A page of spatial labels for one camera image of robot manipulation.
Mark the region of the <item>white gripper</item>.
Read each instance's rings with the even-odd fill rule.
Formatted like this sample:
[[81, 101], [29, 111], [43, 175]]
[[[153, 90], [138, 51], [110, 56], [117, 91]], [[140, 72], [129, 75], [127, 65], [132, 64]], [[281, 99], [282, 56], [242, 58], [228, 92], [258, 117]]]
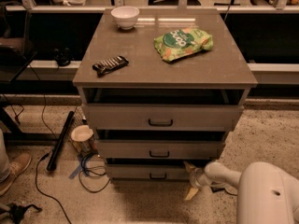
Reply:
[[187, 188], [186, 195], [184, 200], [191, 200], [199, 191], [199, 188], [204, 186], [211, 186], [212, 181], [206, 176], [204, 170], [202, 168], [196, 168], [192, 163], [187, 161], [183, 162], [185, 165], [185, 169], [189, 174], [189, 180], [191, 183], [191, 187]]

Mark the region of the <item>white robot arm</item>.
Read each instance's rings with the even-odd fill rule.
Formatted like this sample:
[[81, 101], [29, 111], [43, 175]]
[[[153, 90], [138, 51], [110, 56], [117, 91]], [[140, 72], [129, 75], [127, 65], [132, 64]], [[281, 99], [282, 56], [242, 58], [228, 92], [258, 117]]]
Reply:
[[237, 190], [237, 224], [299, 224], [299, 180], [277, 166], [256, 161], [243, 172], [212, 161], [204, 168], [184, 162], [190, 185], [185, 199], [200, 188]]

